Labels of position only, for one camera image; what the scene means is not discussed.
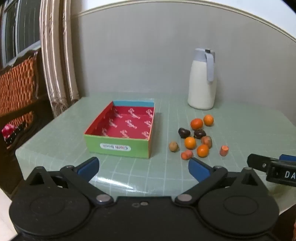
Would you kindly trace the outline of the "orange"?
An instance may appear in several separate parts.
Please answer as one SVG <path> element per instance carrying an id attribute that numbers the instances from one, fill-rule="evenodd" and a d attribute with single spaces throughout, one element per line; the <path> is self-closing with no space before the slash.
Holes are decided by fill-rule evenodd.
<path id="1" fill-rule="evenodd" d="M 187 149 L 193 150 L 196 147 L 196 140 L 194 137 L 187 137 L 184 140 L 184 145 Z"/>
<path id="2" fill-rule="evenodd" d="M 205 158 L 208 156 L 208 154 L 209 154 L 209 147 L 207 145 L 202 144 L 197 148 L 197 155 L 200 158 Z"/>
<path id="3" fill-rule="evenodd" d="M 204 116 L 203 122 L 206 126 L 212 126 L 214 124 L 214 118 L 212 115 L 207 114 Z"/>

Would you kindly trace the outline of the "carrot piece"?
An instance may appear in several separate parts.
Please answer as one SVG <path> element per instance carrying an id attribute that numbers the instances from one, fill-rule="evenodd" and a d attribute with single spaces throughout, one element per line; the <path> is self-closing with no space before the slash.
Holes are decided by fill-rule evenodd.
<path id="1" fill-rule="evenodd" d="M 227 156 L 228 152 L 229 152 L 229 147 L 227 145 L 222 145 L 220 148 L 220 152 L 219 152 L 220 155 L 222 157 L 225 157 L 225 156 Z"/>
<path id="2" fill-rule="evenodd" d="M 193 157 L 193 152 L 191 150 L 185 150 L 181 153 L 181 158 L 183 160 L 189 160 Z"/>

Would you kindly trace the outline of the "brown reddish fruit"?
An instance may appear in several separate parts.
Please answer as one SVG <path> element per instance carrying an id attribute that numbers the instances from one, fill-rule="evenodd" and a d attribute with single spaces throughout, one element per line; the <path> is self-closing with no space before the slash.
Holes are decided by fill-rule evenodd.
<path id="1" fill-rule="evenodd" d="M 206 145 L 209 149 L 212 147 L 212 139 L 210 136 L 203 136 L 201 137 L 201 143 Z"/>

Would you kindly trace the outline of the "dark chestnut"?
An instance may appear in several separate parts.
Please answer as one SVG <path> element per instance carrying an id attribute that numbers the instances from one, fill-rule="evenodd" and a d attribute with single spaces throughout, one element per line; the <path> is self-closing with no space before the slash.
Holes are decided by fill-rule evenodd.
<path id="1" fill-rule="evenodd" d="M 191 136 L 191 131 L 187 130 L 185 128 L 179 128 L 178 129 L 178 134 L 181 138 L 187 138 Z"/>
<path id="2" fill-rule="evenodd" d="M 207 134 L 206 132 L 203 130 L 203 129 L 197 129 L 197 130 L 194 130 L 194 138 L 196 139 L 201 139 L 203 137 L 205 137 Z"/>

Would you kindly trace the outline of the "large orange tangerine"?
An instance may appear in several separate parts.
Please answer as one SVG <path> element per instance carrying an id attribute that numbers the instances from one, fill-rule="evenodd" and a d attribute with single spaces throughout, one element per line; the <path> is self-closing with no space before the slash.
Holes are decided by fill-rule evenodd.
<path id="1" fill-rule="evenodd" d="M 191 126 L 192 130 L 201 129 L 201 128 L 203 128 L 203 121 L 200 118 L 195 118 L 195 119 L 191 120 L 190 126 Z"/>

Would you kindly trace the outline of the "colourful cardboard box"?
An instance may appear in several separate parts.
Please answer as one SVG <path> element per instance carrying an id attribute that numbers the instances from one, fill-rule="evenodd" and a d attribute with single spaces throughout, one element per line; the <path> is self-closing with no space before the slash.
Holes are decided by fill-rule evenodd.
<path id="1" fill-rule="evenodd" d="M 151 156 L 153 100 L 114 100 L 84 132 L 90 152 L 148 159 Z"/>

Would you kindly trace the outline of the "red checkered cloth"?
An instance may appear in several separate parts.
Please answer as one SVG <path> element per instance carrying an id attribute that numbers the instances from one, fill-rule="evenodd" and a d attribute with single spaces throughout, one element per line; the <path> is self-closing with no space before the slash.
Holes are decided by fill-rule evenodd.
<path id="1" fill-rule="evenodd" d="M 10 135 L 16 130 L 16 126 L 13 124 L 6 124 L 3 129 L 1 130 L 1 133 L 4 137 L 4 139 L 6 140 L 7 138 L 10 137 Z"/>

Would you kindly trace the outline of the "cream thermos jug grey lid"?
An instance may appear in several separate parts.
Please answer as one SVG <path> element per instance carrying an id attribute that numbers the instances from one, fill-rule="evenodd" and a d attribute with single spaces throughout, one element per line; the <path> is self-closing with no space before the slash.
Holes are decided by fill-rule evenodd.
<path id="1" fill-rule="evenodd" d="M 211 109 L 214 106 L 216 86 L 215 52 L 195 49 L 189 78 L 189 106 L 201 110 Z"/>

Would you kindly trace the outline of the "wooden chair orange cushion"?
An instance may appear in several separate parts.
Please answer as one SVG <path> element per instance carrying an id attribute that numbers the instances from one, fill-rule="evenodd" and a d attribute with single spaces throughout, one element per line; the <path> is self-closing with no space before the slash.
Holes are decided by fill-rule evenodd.
<path id="1" fill-rule="evenodd" d="M 12 198 L 23 182 L 16 150 L 54 118 L 47 93 L 41 49 L 30 50 L 1 70 L 1 130 L 16 130 L 6 140 L 1 133 L 1 190 Z"/>

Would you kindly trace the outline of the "beige curtain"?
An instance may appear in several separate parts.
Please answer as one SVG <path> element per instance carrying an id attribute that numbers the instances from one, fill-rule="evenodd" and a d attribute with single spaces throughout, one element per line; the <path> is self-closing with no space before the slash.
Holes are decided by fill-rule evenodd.
<path id="1" fill-rule="evenodd" d="M 71 36 L 71 1 L 42 0 L 40 42 L 45 82 L 53 116 L 79 99 Z"/>

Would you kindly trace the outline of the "window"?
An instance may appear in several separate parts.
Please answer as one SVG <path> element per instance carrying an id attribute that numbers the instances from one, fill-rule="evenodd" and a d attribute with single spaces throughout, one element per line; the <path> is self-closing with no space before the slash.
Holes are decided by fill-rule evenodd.
<path id="1" fill-rule="evenodd" d="M 1 65 L 40 47 L 40 0 L 1 1 Z"/>

